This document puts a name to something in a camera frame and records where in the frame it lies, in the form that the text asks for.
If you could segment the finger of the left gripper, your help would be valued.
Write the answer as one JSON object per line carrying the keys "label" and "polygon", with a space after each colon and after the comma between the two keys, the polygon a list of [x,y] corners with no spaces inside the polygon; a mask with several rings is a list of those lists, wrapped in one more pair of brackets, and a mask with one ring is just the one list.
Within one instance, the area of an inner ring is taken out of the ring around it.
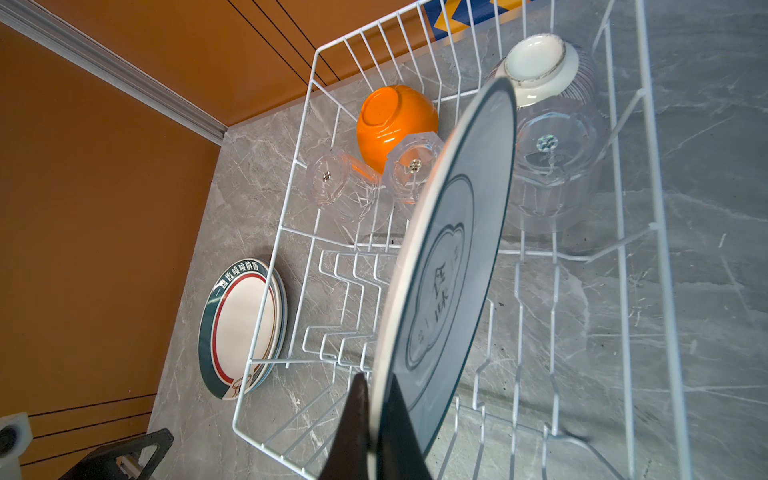
{"label": "finger of the left gripper", "polygon": [[60,477],[65,479],[152,479],[174,442],[167,429],[104,445]]}

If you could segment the green rimmed white plate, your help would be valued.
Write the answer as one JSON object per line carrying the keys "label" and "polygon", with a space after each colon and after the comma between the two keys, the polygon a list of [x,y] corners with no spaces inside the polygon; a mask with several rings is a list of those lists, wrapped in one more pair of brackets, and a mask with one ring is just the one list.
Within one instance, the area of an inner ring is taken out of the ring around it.
{"label": "green rimmed white plate", "polygon": [[236,261],[221,274],[205,303],[199,368],[206,388],[218,399],[237,399],[246,392],[253,366],[273,361],[262,360],[269,333],[259,337],[270,286],[268,268],[257,258]]}

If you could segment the watermelon pattern plate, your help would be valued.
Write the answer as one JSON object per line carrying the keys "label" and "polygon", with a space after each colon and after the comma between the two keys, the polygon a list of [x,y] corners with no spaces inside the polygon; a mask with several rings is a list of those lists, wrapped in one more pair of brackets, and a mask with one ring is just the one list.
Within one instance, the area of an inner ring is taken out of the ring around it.
{"label": "watermelon pattern plate", "polygon": [[[268,346],[264,349],[262,360],[276,360],[281,353],[287,332],[287,295],[277,268],[273,269],[265,301],[264,313],[260,323],[259,337],[269,333]],[[261,386],[274,368],[273,363],[259,363],[253,366],[246,392],[250,393]]]}

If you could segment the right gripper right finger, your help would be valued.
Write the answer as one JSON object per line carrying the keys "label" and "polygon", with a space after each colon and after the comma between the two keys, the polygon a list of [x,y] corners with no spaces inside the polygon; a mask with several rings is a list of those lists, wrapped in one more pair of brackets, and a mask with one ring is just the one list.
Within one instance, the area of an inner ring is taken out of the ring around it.
{"label": "right gripper right finger", "polygon": [[377,479],[432,479],[397,377],[388,387],[377,440]]}

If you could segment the clear glass cup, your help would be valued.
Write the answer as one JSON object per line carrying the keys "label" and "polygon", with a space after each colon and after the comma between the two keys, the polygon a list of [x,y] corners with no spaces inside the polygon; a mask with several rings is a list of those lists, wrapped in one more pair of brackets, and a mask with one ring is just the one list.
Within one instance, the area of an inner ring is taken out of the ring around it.
{"label": "clear glass cup", "polygon": [[305,192],[324,213],[355,226],[378,198],[381,175],[345,150],[327,148],[308,162]]}
{"label": "clear glass cup", "polygon": [[409,134],[387,155],[383,183],[408,215],[413,214],[443,146],[435,132]]}
{"label": "clear glass cup", "polygon": [[550,97],[517,112],[508,219],[531,235],[583,220],[596,194],[608,124],[593,103]]}

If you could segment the white wire dish rack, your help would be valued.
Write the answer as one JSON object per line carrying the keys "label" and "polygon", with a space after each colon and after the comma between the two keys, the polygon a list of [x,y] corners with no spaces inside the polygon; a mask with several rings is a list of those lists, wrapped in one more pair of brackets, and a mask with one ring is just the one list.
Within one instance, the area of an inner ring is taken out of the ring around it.
{"label": "white wire dish rack", "polygon": [[416,1],[320,46],[235,434],[307,479],[693,475],[643,1]]}

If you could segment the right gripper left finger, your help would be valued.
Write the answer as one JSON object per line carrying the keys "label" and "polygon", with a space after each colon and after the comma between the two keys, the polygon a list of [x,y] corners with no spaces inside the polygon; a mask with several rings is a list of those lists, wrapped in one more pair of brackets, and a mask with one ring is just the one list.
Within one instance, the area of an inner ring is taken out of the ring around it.
{"label": "right gripper left finger", "polygon": [[365,375],[358,373],[352,380],[339,427],[319,479],[367,479],[369,438],[368,383]]}

